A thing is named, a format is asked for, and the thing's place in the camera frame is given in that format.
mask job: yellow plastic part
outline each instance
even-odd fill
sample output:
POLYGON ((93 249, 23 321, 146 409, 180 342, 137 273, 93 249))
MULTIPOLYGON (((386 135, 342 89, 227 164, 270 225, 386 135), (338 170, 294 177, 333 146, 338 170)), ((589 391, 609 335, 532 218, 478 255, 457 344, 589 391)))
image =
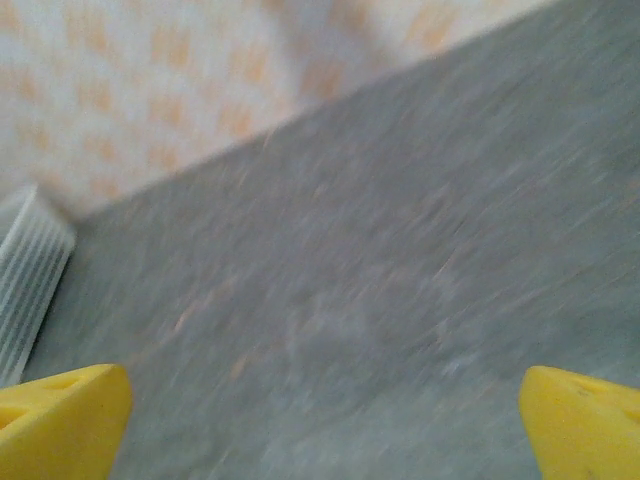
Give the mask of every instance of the yellow plastic part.
POLYGON ((640 479, 640 390, 532 367, 520 413, 544 480, 640 479))
POLYGON ((0 390, 0 479, 107 478, 131 407, 118 365, 0 390))

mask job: white radiator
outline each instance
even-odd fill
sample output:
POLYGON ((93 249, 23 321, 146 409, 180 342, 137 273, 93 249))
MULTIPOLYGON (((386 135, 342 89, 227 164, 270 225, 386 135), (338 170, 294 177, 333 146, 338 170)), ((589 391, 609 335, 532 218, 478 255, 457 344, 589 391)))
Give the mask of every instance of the white radiator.
POLYGON ((75 241, 37 187, 0 203, 0 387, 20 381, 75 241))

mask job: orange pattern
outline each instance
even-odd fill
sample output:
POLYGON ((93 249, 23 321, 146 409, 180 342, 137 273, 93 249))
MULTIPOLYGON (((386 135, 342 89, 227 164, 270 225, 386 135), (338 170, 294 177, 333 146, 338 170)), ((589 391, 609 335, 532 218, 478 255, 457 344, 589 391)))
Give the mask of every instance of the orange pattern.
POLYGON ((77 215, 551 0, 0 0, 0 195, 77 215))

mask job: patterned wallpaper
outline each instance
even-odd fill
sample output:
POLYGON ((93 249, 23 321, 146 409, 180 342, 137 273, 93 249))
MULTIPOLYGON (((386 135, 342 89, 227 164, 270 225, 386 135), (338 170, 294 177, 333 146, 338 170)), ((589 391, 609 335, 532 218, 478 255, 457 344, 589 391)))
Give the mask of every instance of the patterned wallpaper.
POLYGON ((546 0, 0 0, 0 193, 83 215, 546 0))

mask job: wall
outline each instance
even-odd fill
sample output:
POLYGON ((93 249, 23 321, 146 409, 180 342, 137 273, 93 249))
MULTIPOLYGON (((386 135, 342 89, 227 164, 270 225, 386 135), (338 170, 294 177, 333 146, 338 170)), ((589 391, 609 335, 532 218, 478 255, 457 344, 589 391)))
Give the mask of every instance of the wall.
POLYGON ((0 193, 77 215, 545 0, 2 0, 0 193))

